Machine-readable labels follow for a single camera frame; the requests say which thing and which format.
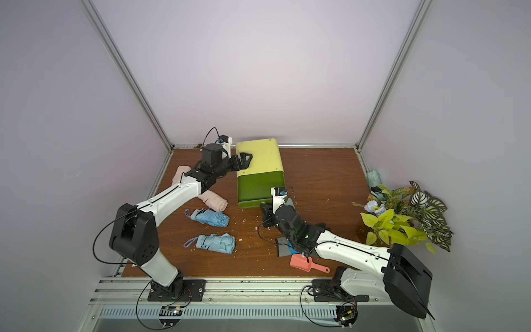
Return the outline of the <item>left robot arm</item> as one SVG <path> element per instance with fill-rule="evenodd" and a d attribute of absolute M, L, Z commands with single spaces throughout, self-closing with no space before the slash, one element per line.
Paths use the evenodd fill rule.
<path fill-rule="evenodd" d="M 173 212 L 209 190 L 229 172 L 247 170 L 253 155 L 231 154 L 230 144 L 210 143 L 201 150 L 201 160 L 178 182 L 136 205 L 124 204 L 117 211 L 109 247 L 146 273 L 167 292 L 182 288 L 182 273 L 160 249 L 158 227 Z"/>

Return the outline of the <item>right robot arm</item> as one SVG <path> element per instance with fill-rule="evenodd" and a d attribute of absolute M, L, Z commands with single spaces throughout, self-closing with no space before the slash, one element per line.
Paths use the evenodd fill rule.
<path fill-rule="evenodd" d="M 275 208 L 262 203 L 260 209 L 263 226 L 277 228 L 305 263 L 317 256 L 366 272 L 400 310 L 422 319 L 432 316 L 428 304 L 433 275 L 408 247 L 375 247 L 344 239 L 304 221 L 286 204 Z"/>

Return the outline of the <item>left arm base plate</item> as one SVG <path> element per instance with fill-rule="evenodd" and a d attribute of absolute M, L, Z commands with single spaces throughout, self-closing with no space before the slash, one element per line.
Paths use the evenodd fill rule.
<path fill-rule="evenodd" d="M 204 279 L 176 279 L 168 286 L 150 282 L 149 302 L 201 302 L 205 291 Z"/>

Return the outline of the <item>yellow-green drawer cabinet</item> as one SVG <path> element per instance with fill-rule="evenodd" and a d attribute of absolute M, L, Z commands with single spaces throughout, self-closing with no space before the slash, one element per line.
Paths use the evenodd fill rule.
<path fill-rule="evenodd" d="M 253 155 L 247 169 L 236 173 L 238 206 L 258 208 L 272 204 L 272 188 L 284 187 L 285 178 L 278 142 L 274 138 L 238 142 L 236 153 Z"/>

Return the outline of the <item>mint green umbrella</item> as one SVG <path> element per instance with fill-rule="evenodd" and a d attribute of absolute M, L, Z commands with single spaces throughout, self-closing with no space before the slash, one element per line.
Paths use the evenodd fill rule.
<path fill-rule="evenodd" d="M 293 203 L 293 200 L 290 198 L 290 197 L 286 197 L 284 199 L 284 205 L 285 206 L 291 206 L 292 208 L 295 207 L 294 203 Z"/>
<path fill-rule="evenodd" d="M 380 185 L 382 181 L 380 179 L 380 174 L 376 170 L 371 170 L 366 175 L 366 181 L 371 192 L 379 194 L 382 192 Z"/>

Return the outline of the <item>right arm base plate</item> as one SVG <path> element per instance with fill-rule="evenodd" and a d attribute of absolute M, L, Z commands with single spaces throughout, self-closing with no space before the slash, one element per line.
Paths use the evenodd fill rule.
<path fill-rule="evenodd" d="M 341 287 L 341 277 L 346 271 L 346 266 L 340 266 L 332 279 L 314 279 L 307 293 L 316 302 L 368 302 L 368 295 L 351 295 Z"/>

